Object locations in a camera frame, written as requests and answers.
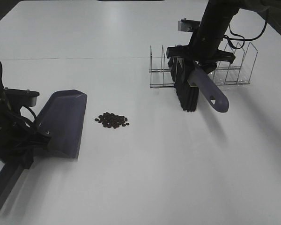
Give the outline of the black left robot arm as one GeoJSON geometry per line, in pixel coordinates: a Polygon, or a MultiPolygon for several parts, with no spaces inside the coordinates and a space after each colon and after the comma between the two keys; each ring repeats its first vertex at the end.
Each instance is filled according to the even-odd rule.
{"type": "Polygon", "coordinates": [[[32,110],[39,92],[4,87],[2,73],[0,62],[0,161],[19,161],[28,169],[34,161],[34,149],[45,149],[51,139],[39,132],[32,110]]]}

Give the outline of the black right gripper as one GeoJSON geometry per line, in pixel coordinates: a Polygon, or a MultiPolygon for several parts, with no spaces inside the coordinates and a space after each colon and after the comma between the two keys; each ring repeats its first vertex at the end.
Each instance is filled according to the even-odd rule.
{"type": "Polygon", "coordinates": [[[191,32],[192,36],[187,45],[168,47],[167,58],[181,57],[197,61],[200,64],[215,64],[219,61],[233,63],[235,56],[231,52],[219,50],[218,47],[227,28],[186,28],[182,32],[191,32]]]}

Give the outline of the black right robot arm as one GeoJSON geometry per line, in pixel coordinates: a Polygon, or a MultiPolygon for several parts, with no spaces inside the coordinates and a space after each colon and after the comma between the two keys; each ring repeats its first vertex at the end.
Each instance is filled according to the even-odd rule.
{"type": "Polygon", "coordinates": [[[227,40],[230,47],[236,50],[237,47],[233,45],[232,41],[253,41],[261,36],[246,39],[235,33],[232,33],[232,35],[237,36],[237,38],[230,38],[225,35],[232,18],[240,9],[253,12],[265,11],[268,15],[269,6],[261,0],[208,1],[200,21],[181,19],[178,22],[178,30],[191,32],[192,36],[187,45],[167,48],[168,66],[173,67],[175,57],[196,61],[203,66],[211,66],[212,70],[215,70],[216,63],[219,61],[233,63],[235,60],[234,54],[218,49],[223,39],[227,40]]]}

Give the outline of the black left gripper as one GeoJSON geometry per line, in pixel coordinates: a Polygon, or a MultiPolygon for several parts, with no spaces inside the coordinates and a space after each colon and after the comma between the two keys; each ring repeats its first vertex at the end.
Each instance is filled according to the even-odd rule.
{"type": "Polygon", "coordinates": [[[34,162],[34,149],[47,150],[51,137],[39,132],[37,116],[29,106],[24,106],[34,120],[0,104],[0,161],[19,162],[29,169],[34,162]]]}

